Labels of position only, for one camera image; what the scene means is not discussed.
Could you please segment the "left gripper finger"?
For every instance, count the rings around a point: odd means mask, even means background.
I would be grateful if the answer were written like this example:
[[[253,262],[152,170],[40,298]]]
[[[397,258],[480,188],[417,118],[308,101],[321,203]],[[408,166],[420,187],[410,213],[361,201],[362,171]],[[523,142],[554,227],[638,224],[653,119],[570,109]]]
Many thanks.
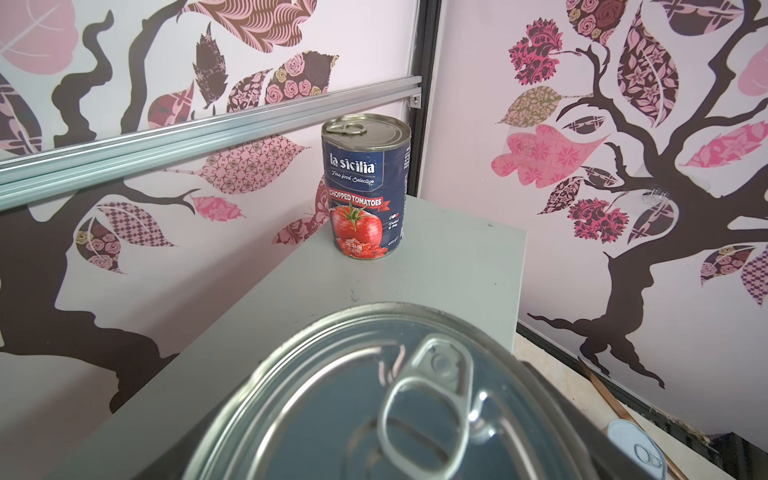
[[[641,467],[622,453],[591,420],[562,395],[536,368],[529,362],[522,365],[543,386],[545,391],[554,399],[576,435],[584,444],[591,463],[596,468],[599,479],[651,479]]]

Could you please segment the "blue label tall can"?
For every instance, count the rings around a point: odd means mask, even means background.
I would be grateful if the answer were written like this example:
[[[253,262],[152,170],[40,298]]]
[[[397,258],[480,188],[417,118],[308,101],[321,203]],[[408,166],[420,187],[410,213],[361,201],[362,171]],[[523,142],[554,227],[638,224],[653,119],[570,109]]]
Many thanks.
[[[333,324],[238,388],[187,479],[594,479],[563,412],[459,318]]]

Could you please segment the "la sicilia tomato can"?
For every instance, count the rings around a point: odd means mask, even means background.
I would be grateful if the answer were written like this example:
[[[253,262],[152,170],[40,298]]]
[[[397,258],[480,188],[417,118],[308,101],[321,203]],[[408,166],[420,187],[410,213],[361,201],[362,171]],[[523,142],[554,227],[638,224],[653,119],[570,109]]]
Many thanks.
[[[349,114],[321,130],[328,208],[337,248],[373,260],[402,240],[411,130],[380,114]]]

